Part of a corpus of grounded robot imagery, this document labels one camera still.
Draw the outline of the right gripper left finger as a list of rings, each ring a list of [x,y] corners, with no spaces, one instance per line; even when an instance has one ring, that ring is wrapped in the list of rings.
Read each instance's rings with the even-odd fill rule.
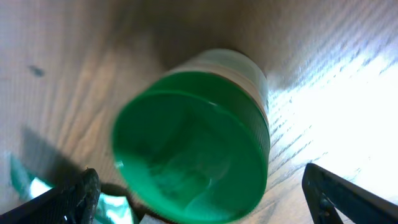
[[[90,168],[74,179],[1,215],[1,223],[92,224],[101,193],[97,172]]]

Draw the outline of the green lid white jar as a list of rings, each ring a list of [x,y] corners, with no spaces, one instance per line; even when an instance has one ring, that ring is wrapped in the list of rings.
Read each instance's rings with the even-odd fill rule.
[[[267,79],[246,55],[206,50],[176,66],[118,114],[111,144],[129,188],[178,223],[229,223],[266,189]]]

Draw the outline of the teal wet wipes packet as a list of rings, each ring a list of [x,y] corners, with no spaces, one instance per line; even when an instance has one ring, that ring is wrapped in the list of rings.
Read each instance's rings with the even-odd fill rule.
[[[13,189],[23,202],[53,188],[52,184],[38,178],[14,156],[10,157],[10,177]],[[139,220],[129,206],[127,197],[100,193],[93,223],[137,224]]]

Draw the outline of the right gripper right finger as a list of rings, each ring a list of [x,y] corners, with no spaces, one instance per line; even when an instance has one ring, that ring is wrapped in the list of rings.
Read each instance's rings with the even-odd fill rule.
[[[302,189],[316,224],[342,223],[338,212],[355,223],[397,223],[397,205],[314,163],[305,167]]]

